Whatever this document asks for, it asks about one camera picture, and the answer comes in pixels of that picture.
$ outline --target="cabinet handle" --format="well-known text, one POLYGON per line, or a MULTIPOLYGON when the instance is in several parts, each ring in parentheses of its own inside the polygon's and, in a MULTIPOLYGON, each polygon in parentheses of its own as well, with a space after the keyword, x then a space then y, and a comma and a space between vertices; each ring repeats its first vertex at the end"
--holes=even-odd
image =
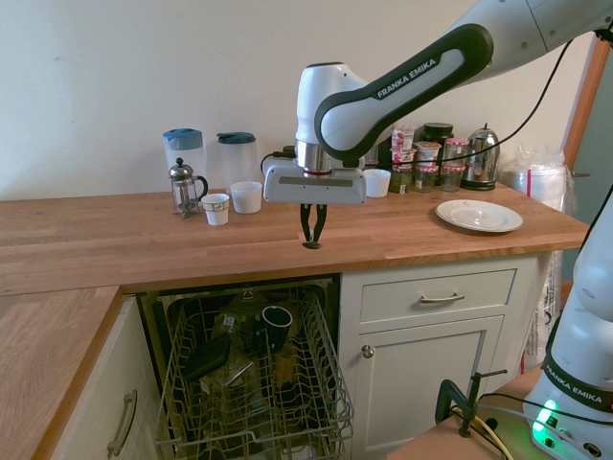
POLYGON ((375 349, 373 347, 371 347, 370 345, 364 345, 362 347, 362 356, 363 357, 365 357, 366 359, 370 359, 374 355, 375 355, 375 349))
POLYGON ((420 299, 420 303, 421 304, 442 304, 444 302, 455 302, 456 300, 463 300, 465 298, 466 298, 465 295, 458 295, 457 292, 454 292, 451 297, 446 297, 444 299, 426 299, 424 296, 422 296, 420 299))
POLYGON ((122 419, 119 422, 119 426, 117 427, 115 439, 106 445, 106 450, 108 450, 108 454, 106 455, 107 458, 111 458, 112 455, 115 455, 117 457, 122 452, 122 449, 125 446, 125 441, 127 440, 127 436, 130 434, 132 424, 134 423, 137 402, 138 393, 136 392, 136 390, 132 390, 130 394, 124 396, 124 413, 122 414, 122 419))

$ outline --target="open dishwasher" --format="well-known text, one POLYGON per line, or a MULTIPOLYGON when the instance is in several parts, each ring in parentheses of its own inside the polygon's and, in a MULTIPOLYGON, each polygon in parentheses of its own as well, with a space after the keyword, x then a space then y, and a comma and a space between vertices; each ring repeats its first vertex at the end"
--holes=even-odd
POLYGON ((165 375, 155 439, 161 458, 342 455, 353 409, 327 324, 336 328, 337 288, 335 280, 311 279, 156 293, 166 323, 161 328, 158 317, 164 334, 152 340, 165 375), (271 348, 268 330, 258 334, 270 306, 292 317, 280 350, 271 348), (263 346, 255 337, 263 337, 263 346), (202 355, 207 364, 218 360, 217 367, 196 374, 193 362, 202 355))

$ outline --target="wooden countertop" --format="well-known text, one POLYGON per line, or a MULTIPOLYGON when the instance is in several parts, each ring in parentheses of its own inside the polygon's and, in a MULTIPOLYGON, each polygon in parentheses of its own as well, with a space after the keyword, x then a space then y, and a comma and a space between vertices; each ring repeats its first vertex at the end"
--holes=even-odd
POLYGON ((0 297, 0 458, 49 458, 120 300, 119 287, 0 297))
POLYGON ((230 209, 221 227, 174 216, 170 194, 6 201, 0 217, 0 452, 14 460, 50 457, 121 293, 547 252, 578 247, 587 230, 502 185, 331 206, 314 251, 295 204, 230 209), (507 206, 524 225, 455 227, 434 212, 449 199, 507 206))
MULTIPOLYGON (((496 393, 525 398, 540 377, 541 370, 534 368, 523 376, 510 381, 496 393)), ((503 398, 483 398, 480 404, 506 407, 523 412, 522 403, 503 398)), ((530 426, 524 419, 493 410, 479 409, 477 414, 482 420, 494 417, 498 421, 496 433, 515 460, 551 460, 552 457, 533 445, 530 426)), ((499 460, 500 452, 471 432, 469 438, 458 434, 459 419, 451 417, 440 425, 426 431, 401 448, 388 454, 386 460, 499 460)))
POLYGON ((100 286, 140 292, 545 252, 578 247, 587 229, 502 185, 330 206, 318 250, 301 245, 296 204, 264 202, 254 215, 231 209, 220 227, 170 207, 170 194, 0 202, 0 295, 100 286), (449 199, 507 206, 524 225, 508 234, 453 226, 434 212, 449 199))

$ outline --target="cabinet door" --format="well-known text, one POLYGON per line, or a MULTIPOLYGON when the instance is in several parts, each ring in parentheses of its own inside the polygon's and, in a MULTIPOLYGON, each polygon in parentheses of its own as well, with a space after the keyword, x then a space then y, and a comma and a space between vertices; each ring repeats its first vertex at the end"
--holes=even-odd
POLYGON ((381 458, 434 426, 441 382, 466 391, 475 371, 488 372, 502 322, 492 316, 360 335, 352 460, 381 458))
POLYGON ((159 402, 141 318, 136 302, 129 300, 124 302, 52 460, 156 459, 153 440, 159 402), (125 401, 134 390, 136 401, 125 401), (119 456, 109 457, 107 445, 118 434, 121 441, 125 439, 124 446, 119 456))

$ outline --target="white plate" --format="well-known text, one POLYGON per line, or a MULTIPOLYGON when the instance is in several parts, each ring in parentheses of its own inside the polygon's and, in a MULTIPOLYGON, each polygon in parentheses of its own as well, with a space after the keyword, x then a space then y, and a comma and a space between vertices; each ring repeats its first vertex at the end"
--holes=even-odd
POLYGON ((436 213, 449 223, 480 232, 510 232, 524 223, 521 216, 509 208, 474 199, 446 201, 437 206, 436 213))

